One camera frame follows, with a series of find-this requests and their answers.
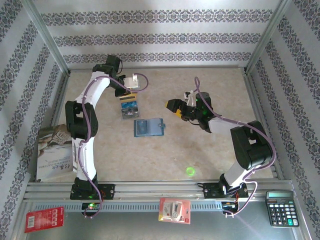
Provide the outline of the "teal leather card holder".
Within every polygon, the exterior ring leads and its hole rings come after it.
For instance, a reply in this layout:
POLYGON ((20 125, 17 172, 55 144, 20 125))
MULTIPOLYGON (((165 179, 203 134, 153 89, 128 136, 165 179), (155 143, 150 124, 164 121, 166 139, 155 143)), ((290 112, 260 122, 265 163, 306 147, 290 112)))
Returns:
POLYGON ((150 119, 136 119, 133 123, 133 135, 134 137, 153 137, 153 136, 163 136, 165 133, 165 123, 162 118, 150 118, 150 119), (136 134, 136 122, 137 120, 147 120, 147 135, 137 135, 136 134))

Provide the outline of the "plain blue credit card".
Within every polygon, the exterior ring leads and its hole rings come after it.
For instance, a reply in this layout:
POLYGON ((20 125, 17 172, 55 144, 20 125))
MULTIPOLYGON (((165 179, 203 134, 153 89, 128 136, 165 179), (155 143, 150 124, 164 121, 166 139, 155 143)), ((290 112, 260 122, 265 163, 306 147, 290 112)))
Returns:
POLYGON ((147 120, 137 120, 136 121, 136 135, 146 136, 148 134, 148 121, 147 120))

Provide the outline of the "paperback book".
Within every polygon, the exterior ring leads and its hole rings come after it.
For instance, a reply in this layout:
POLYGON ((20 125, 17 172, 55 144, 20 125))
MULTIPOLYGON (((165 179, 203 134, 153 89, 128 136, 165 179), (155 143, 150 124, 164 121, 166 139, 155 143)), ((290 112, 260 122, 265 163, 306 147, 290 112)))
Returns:
POLYGON ((65 124, 39 130, 37 140, 36 180, 46 182, 77 172, 73 160, 71 134, 65 124))

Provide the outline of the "pink blister pack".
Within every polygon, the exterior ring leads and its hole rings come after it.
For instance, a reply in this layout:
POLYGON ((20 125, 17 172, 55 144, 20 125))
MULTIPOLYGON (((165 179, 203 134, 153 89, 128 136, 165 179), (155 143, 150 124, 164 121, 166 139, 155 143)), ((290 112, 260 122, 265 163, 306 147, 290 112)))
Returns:
POLYGON ((175 198, 161 198, 158 221, 178 224, 191 224, 191 202, 175 198))

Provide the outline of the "slotted grey metal strip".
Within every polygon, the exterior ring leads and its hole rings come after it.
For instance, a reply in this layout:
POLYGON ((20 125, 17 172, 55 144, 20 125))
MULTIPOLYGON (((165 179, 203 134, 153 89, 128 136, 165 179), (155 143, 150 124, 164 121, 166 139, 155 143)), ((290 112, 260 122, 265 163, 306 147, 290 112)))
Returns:
MULTIPOLYGON (((102 205, 103 213, 128 213, 128 212, 158 212, 159 202, 107 202, 102 205)), ((195 201, 191 202, 191 212, 219 212, 222 211, 222 203, 220 201, 195 201)), ((94 208, 92 203, 81 202, 36 202, 33 204, 31 211, 40 211, 56 207, 64 207, 66 212, 83 212, 88 206, 89 212, 95 212, 99 205, 94 208)))

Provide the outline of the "black desk calculator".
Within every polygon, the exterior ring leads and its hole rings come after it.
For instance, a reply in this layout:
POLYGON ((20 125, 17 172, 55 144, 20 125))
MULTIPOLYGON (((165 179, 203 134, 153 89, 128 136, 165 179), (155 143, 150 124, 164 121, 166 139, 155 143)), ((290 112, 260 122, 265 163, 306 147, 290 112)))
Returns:
POLYGON ((298 228, 300 221, 292 190, 270 190, 266 192, 265 204, 269 223, 274 228, 298 228))

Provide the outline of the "red retail package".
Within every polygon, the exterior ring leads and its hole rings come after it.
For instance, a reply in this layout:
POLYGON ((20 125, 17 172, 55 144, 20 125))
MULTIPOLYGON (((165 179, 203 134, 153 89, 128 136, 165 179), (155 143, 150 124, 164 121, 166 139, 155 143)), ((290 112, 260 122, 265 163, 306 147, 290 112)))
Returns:
POLYGON ((25 233, 62 227, 65 209, 63 206, 28 212, 25 219, 25 233))

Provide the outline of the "aluminium frame rail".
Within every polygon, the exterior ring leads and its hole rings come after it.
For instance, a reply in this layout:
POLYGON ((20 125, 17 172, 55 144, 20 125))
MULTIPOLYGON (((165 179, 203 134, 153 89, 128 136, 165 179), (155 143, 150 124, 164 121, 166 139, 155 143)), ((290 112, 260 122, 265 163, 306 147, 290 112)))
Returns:
POLYGON ((125 67, 121 73, 133 71, 133 70, 162 70, 162 69, 246 69, 245 66, 239 65, 179 65, 179 66, 137 66, 137 67, 125 67))
MULTIPOLYGON (((247 90, 247 93, 248 93, 248 96, 249 96, 249 99, 250 99, 250 102, 251 102, 251 106, 252 106, 254 115, 255 115, 256 119, 258 121, 260 121, 260 123, 262 124, 266 135, 271 140, 273 140, 272 136, 270 134, 269 128, 268 128, 268 124, 267 124, 267 122, 265 120, 264 111, 263 111, 263 108, 261 107, 261 104, 260 104, 260 101, 259 101, 259 98, 258 98, 258 94, 257 94, 256 89, 254 87, 254 83, 252 81, 252 78, 251 78, 250 75, 248 75, 246 73, 246 69, 244 67, 241 68, 241 73, 242 73, 242 76, 243 76, 243 79, 244 79, 245 87, 246 87, 246 90, 247 90)), ((272 174, 273 174, 274 178, 277 178, 278 180, 284 180, 285 179, 284 176, 283 176, 282 169, 281 169, 281 166, 279 164, 277 156, 276 156, 276 159, 275 159, 271 169, 272 169, 272 174)))
MULTIPOLYGON (((62 102, 64 101, 66 86, 71 73, 67 73, 61 77, 59 85, 52 96, 51 105, 48 106, 47 111, 44 115, 40 129, 57 125, 61 114, 62 102)), ((29 174, 29 182, 33 182, 36 179, 37 171, 37 158, 38 158, 38 135, 36 135, 35 146, 31 157, 28 161, 27 173, 29 174)))

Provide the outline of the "aluminium frame post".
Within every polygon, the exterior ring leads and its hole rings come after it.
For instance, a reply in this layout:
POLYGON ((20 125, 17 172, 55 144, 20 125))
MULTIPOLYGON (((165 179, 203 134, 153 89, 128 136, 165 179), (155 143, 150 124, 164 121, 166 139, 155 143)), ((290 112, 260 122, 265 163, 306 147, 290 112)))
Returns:
POLYGON ((50 53, 52 54, 54 60, 58 64, 59 68, 64 74, 69 76, 71 71, 67 66, 67 63, 64 57, 62 56, 60 50, 58 49, 56 42, 54 41, 52 35, 50 34, 47 28, 47 25, 45 24, 45 21, 43 20, 40 12, 36 8, 33 0, 20 0, 20 2, 25 8, 33 24, 37 28, 37 31, 39 32, 44 43, 47 45, 50 53))
POLYGON ((263 50, 265 49, 267 43, 270 41, 270 38, 274 34, 277 25, 283 18, 283 15, 286 13, 288 7, 293 2, 293 0, 280 0, 277 7, 275 8, 264 32, 262 33, 256 47, 254 48, 248 63, 244 68, 244 72, 248 75, 252 72, 255 67, 259 57, 261 56, 263 50))

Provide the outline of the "aluminium mounting rail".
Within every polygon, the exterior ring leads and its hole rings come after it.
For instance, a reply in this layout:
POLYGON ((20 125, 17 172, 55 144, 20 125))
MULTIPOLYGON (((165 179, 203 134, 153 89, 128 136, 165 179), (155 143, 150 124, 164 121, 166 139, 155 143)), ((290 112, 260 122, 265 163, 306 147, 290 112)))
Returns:
MULTIPOLYGON (((257 190, 254 200, 264 198, 269 190, 293 191, 290 180, 262 178, 255 180, 257 190)), ((203 189, 197 183, 209 183, 209 180, 160 180, 160 181, 116 181, 114 201, 155 202, 160 198, 203 200, 203 189)), ((24 202, 69 202, 72 182, 32 182, 26 187, 24 202)))

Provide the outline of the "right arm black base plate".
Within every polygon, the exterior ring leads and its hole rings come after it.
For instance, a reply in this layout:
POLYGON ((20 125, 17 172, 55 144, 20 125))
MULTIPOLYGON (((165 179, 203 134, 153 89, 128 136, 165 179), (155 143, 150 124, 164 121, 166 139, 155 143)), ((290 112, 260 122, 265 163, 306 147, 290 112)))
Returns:
POLYGON ((239 186, 232 187, 223 185, 220 182, 197 183, 197 186, 202 189, 205 199, 224 199, 224 198, 248 198, 247 185, 241 183, 239 186))

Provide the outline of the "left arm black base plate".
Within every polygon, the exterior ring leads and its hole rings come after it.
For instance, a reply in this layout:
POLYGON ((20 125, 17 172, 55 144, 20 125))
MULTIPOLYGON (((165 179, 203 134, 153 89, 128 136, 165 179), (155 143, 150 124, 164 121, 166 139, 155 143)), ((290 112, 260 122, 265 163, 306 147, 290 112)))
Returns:
MULTIPOLYGON (((113 200, 115 195, 114 184, 98 184, 97 186, 102 200, 113 200)), ((71 187, 71 200, 99 200, 98 191, 90 184, 88 189, 80 188, 75 184, 71 187)))

